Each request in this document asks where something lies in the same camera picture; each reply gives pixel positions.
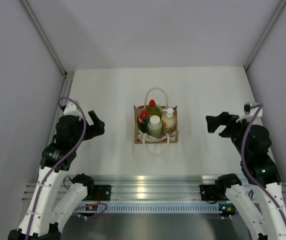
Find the green bottle red cap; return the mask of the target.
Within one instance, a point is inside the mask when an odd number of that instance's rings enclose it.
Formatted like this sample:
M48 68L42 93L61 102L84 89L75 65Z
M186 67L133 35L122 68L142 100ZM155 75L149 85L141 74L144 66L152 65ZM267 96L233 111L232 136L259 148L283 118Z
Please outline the green bottle red cap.
M141 111L140 115L137 118L137 124L138 124L139 130L142 133L147 133L148 122L149 122L148 111L147 110Z

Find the burlap canvas bag watermelon print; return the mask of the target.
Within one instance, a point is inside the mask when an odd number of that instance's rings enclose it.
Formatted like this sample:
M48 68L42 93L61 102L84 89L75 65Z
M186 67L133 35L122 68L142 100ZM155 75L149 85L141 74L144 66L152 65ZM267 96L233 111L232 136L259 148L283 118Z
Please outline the burlap canvas bag watermelon print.
M134 143L135 144L142 144L146 150L146 152L148 154L150 154L151 156L154 157L159 157L161 155L163 155L167 149L169 148L170 144L174 144L178 142L178 134L179 134L179 130L178 130L178 120L177 120L177 125L176 125L176 130L171 133L171 134L166 134L164 135L162 133L161 138L154 138L152 136L149 136L148 133L142 133L139 128L138 128L138 124L137 124L137 118L140 115L141 111L146 110L146 106L149 105L148 97L149 94L153 91L153 90L159 90L161 91L164 96L165 96L165 104L161 105L161 104L157 104L156 105L159 107L159 109L161 110L162 114L164 113L163 110L168 109L168 108L173 108L174 109L174 114L176 115L177 118L177 106L174 107L170 107L169 106L169 97L168 94L165 92L165 90L159 88L159 87L153 87L151 89L149 89L145 95L145 100L144 100L144 105L141 106L134 106L134 120L135 120L135 127L134 127ZM147 145L148 144L166 144L166 147L163 151L161 151L160 153L152 153L148 148Z

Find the cream lotion pump bottle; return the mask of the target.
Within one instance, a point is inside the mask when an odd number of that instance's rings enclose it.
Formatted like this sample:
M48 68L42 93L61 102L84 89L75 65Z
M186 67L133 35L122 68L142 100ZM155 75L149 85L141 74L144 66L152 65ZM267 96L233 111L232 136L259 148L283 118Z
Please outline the cream lotion pump bottle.
M164 109L163 111L164 113L161 117L162 133L164 135L171 134L176 130L177 125L177 118L174 114L174 109L169 107L168 109Z

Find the pale green bottle white cap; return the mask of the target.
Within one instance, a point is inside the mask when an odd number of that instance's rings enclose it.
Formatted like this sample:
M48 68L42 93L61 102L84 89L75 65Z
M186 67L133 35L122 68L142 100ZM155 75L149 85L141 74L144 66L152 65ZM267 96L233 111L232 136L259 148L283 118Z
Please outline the pale green bottle white cap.
M147 133L154 138L161 138L162 135L162 121L159 116L152 115L148 122Z

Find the yellow dish soap bottle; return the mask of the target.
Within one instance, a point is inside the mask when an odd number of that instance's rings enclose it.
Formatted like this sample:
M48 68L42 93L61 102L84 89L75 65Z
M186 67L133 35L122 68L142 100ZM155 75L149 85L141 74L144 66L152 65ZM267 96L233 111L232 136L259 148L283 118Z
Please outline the yellow dish soap bottle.
M159 116L160 118L162 117L162 112L153 99L150 100L149 105L147 105L145 109L147 110L149 116Z

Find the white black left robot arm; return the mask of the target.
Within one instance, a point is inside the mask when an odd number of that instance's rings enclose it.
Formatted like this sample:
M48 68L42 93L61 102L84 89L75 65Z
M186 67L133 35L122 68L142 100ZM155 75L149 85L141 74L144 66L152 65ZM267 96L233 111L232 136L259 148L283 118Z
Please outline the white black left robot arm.
M79 203L95 196L94 179L82 173L71 180L68 191L56 202L61 183L68 176L80 143L105 132L105 124L96 113L91 110L88 114L92 125L78 109L66 109L59 118L57 133L43 150L37 186L29 208L19 226L10 231L10 240L59 240Z

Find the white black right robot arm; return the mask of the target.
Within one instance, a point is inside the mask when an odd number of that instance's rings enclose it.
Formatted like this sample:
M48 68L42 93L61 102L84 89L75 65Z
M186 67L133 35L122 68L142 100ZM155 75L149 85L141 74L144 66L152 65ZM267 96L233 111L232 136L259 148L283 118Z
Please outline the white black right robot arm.
M271 139L265 127L254 124L261 116L259 105L242 117L228 112L206 116L209 133L214 133L219 126L225 127L219 136L231 139L241 156L241 170L251 187L250 193L246 193L240 179L230 173L218 177L215 192L232 202L252 239L286 240L286 207L281 179L276 164L268 155Z

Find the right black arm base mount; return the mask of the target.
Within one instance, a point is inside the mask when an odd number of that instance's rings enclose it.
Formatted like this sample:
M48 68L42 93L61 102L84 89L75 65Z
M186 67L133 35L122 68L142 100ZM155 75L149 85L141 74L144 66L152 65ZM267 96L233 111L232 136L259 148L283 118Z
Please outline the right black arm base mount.
M200 185L201 199L209 204L215 204L219 200L219 192L214 184Z

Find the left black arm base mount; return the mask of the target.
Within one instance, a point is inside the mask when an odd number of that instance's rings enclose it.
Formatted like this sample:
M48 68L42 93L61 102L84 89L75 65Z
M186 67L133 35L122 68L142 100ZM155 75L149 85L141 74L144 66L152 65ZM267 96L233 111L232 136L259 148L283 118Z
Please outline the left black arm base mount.
M95 185L92 200L97 202L110 201L111 190L111 185Z

